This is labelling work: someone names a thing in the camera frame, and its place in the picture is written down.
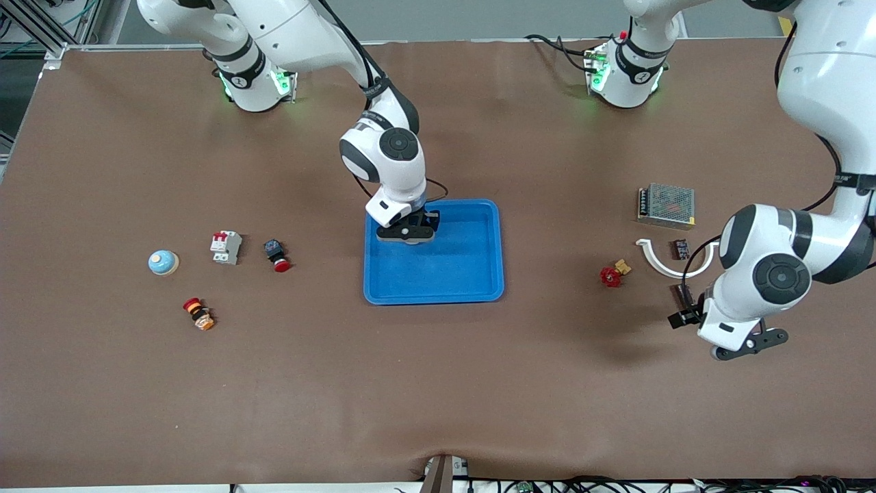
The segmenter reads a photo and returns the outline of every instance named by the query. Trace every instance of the black cable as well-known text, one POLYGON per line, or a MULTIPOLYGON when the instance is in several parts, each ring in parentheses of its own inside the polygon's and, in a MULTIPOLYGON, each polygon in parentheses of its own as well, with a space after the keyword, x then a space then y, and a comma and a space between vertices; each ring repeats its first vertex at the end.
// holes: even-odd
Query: black cable
POLYGON ((788 50, 788 46, 791 46, 791 39, 794 37, 794 33, 797 32, 797 23, 791 26, 791 31, 788 33, 788 37, 785 38, 785 44, 782 45, 781 51, 779 52, 779 58, 775 60, 775 70, 773 71, 773 79, 775 80, 775 87, 779 87, 779 68, 781 67, 781 60, 785 58, 785 52, 788 50))
POLYGON ((439 200, 447 198, 447 196, 450 195, 450 190, 448 190, 447 187, 444 186, 444 183, 438 182, 438 181, 433 180, 432 178, 429 178, 429 177, 426 178, 426 181, 429 183, 434 183, 435 185, 438 185, 439 187, 441 187, 444 190, 443 194, 441 194, 437 197, 434 197, 434 198, 427 199, 426 204, 428 204, 430 202, 437 202, 439 200))
POLYGON ((328 14, 335 20, 335 24, 337 24, 337 26, 341 28, 341 31, 344 33, 345 36, 347 36, 347 39, 350 40, 350 43, 353 44, 353 47, 356 49, 356 51, 359 52, 359 56, 362 57, 362 63, 365 65, 365 73, 368 75, 368 87, 374 85, 374 74, 371 72, 371 64, 373 64, 374 68, 377 69, 378 75, 380 75, 381 78, 386 77, 386 73, 384 73, 384 71, 378 66, 378 64, 374 63, 374 60, 367 54, 367 52, 365 52, 365 48, 362 47, 362 43, 360 43, 359 40, 356 39, 356 36, 353 36, 353 33, 350 31, 350 29, 347 28, 347 25, 344 24, 341 18, 339 18, 337 14, 335 14, 335 11, 332 10, 329 3, 326 0, 319 0, 319 2, 326 10, 326 12, 328 12, 328 14))
POLYGON ((587 50, 579 51, 579 50, 570 50, 570 49, 566 48, 566 44, 563 43, 563 41, 562 41, 562 36, 557 36, 555 43, 553 41, 551 41, 550 39, 545 38, 544 36, 542 36, 540 34, 530 34, 528 36, 525 36, 524 39, 538 39, 540 41, 544 41, 545 44, 552 47, 554 50, 561 51, 564 55, 566 55, 566 60, 568 60, 569 63, 571 63, 578 70, 581 70, 582 72, 585 72, 588 74, 595 74, 596 73, 596 70, 594 70, 593 68, 587 68, 584 65, 578 65, 574 60, 572 60, 572 55, 584 56, 584 54, 586 53, 587 50))
POLYGON ((365 192, 365 195, 367 195, 368 198, 374 197, 374 195, 365 188, 365 185, 362 183, 362 180, 360 180, 358 176, 353 175, 353 178, 356 178, 356 183, 359 184, 359 188, 362 189, 363 192, 365 192))
MULTIPOLYGON (((563 49, 559 45, 555 44, 553 41, 551 41, 548 38, 545 38, 544 36, 542 36, 540 34, 530 34, 529 36, 524 36, 523 39, 538 39, 539 41, 544 41, 544 43, 546 45, 552 47, 554 50, 563 51, 563 49)), ((584 56, 584 51, 577 51, 577 50, 566 50, 566 51, 568 51, 569 53, 576 55, 576 56, 584 56)))
POLYGON ((584 72, 586 74, 595 74, 597 72, 594 68, 587 68, 584 65, 578 65, 577 63, 575 63, 575 61, 572 60, 572 56, 569 54, 569 50, 566 48, 566 45, 563 44, 562 37, 557 36, 556 42, 557 42, 557 44, 560 45, 560 49, 562 50, 563 54, 566 55, 566 60, 568 60, 569 63, 572 64, 573 67, 577 68, 578 70, 581 70, 582 72, 584 72))
POLYGON ((696 321, 699 323, 703 322, 703 314, 697 310, 694 310, 694 307, 692 306, 693 300, 688 298, 688 271, 690 270, 690 263, 694 261, 694 257, 696 257, 696 255, 699 254, 701 250, 708 246, 709 243, 711 243, 712 241, 717 241, 719 238, 721 238, 720 234, 717 235, 715 238, 706 240, 705 243, 698 246, 696 250, 694 250, 694 253, 692 253, 688 257, 688 263, 684 264, 684 270, 682 271, 682 300, 684 301, 684 308, 693 313, 694 317, 696 317, 696 321))

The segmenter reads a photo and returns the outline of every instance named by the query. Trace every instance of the red knob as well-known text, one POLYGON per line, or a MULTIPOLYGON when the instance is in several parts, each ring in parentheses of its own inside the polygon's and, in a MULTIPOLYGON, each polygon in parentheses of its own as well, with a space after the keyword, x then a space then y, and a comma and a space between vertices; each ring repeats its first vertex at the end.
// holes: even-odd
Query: red knob
POLYGON ((609 288, 620 287, 620 272, 614 267, 606 267, 599 272, 599 278, 609 288))
POLYGON ((192 299, 186 301, 186 302, 182 305, 182 309, 185 310, 185 311, 188 311, 188 307, 189 307, 189 306, 192 306, 193 304, 200 303, 200 302, 201 302, 201 300, 200 300, 199 298, 192 298, 192 299))
POLYGON ((286 272, 289 268, 292 267, 292 264, 289 263, 286 259, 280 259, 274 262, 274 271, 275 272, 286 272))

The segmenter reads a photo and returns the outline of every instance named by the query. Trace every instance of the white curved bracket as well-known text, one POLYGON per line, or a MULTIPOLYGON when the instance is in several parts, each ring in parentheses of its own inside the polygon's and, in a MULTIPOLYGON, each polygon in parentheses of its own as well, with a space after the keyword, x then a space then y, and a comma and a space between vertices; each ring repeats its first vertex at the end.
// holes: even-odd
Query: white curved bracket
MULTIPOLYGON (((645 252, 645 258, 648 260, 648 263, 651 264, 651 267, 657 269, 657 272, 665 275, 666 277, 672 277, 673 279, 681 279, 682 278, 681 272, 676 272, 676 271, 672 270, 671 268, 666 267, 665 265, 663 265, 663 262, 661 262, 657 258, 657 255, 654 254, 654 249, 651 246, 650 239, 644 239, 644 238, 640 239, 639 241, 636 241, 636 245, 642 247, 642 251, 645 252)), ((690 279, 691 277, 694 277, 695 275, 700 275, 707 268, 709 268, 709 265, 711 265, 712 259, 715 258, 715 248, 718 247, 718 245, 720 245, 720 243, 717 241, 712 241, 711 243, 709 243, 709 245, 706 247, 706 259, 705 259, 705 261, 703 261, 703 265, 701 265, 700 268, 698 268, 697 270, 695 270, 693 272, 688 272, 688 274, 685 276, 686 279, 690 279)))

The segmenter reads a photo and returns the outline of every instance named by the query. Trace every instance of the blue round cap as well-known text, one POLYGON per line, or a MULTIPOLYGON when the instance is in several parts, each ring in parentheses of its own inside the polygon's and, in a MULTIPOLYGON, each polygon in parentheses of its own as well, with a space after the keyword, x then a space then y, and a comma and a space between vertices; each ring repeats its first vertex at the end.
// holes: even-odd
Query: blue round cap
POLYGON ((149 269, 158 275, 169 275, 180 265, 180 258, 170 250, 158 250, 149 256, 149 269))

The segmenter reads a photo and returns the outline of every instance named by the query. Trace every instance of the metal mesh cover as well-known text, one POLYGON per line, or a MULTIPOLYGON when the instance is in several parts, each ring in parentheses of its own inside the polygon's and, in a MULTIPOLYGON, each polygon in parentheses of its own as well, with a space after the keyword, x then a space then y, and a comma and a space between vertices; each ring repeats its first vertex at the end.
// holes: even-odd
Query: metal mesh cover
POLYGON ((687 223, 694 215, 694 190, 651 183, 648 216, 687 223))

